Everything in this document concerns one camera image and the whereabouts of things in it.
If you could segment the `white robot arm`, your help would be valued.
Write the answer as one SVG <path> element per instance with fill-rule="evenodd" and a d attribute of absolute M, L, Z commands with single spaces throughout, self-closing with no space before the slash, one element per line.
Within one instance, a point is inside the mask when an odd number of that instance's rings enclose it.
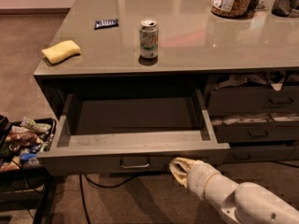
<path fill-rule="evenodd" d="M 210 203 L 227 224 L 299 224 L 299 211 L 251 182 L 237 184 L 212 165 L 177 157 L 173 177 L 200 201 Z"/>

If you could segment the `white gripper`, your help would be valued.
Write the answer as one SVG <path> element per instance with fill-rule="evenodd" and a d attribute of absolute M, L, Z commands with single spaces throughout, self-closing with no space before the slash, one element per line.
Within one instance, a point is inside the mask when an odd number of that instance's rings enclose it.
<path fill-rule="evenodd" d="M 201 201 L 205 199 L 205 188 L 208 180 L 213 175 L 220 174 L 208 163 L 181 157 L 171 160 L 169 169 L 177 182 Z"/>

